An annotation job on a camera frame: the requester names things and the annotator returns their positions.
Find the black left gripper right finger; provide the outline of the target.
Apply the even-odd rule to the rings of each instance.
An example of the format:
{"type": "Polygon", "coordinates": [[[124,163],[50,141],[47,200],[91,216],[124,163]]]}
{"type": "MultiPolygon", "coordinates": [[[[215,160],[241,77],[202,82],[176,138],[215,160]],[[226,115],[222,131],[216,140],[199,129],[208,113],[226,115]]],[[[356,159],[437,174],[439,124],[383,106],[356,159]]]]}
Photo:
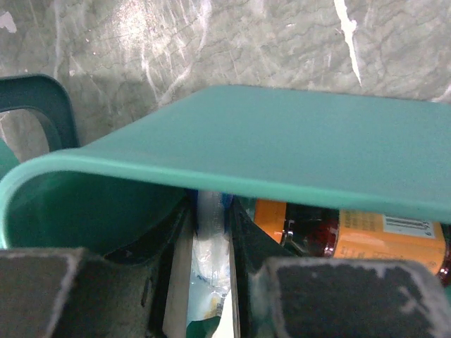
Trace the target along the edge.
{"type": "Polygon", "coordinates": [[[296,257],[230,207],[236,337],[449,337],[450,302],[414,261],[296,257]]]}

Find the brown bottle orange cap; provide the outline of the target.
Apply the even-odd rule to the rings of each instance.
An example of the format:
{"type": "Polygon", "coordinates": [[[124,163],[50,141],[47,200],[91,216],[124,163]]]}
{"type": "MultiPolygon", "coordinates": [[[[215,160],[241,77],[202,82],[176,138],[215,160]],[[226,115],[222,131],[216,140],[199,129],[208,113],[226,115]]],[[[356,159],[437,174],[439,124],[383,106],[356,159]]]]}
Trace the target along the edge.
{"type": "Polygon", "coordinates": [[[416,261],[450,285],[449,225],[264,199],[253,221],[298,256],[416,261]]]}

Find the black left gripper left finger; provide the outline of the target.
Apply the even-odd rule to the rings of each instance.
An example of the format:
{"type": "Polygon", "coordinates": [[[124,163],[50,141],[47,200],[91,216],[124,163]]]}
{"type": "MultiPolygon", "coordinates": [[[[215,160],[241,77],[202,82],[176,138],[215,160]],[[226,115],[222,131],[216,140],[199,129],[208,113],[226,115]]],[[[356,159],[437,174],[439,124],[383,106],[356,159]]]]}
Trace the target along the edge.
{"type": "Polygon", "coordinates": [[[178,204],[137,241],[1,252],[2,337],[184,337],[190,209],[178,204]]]}

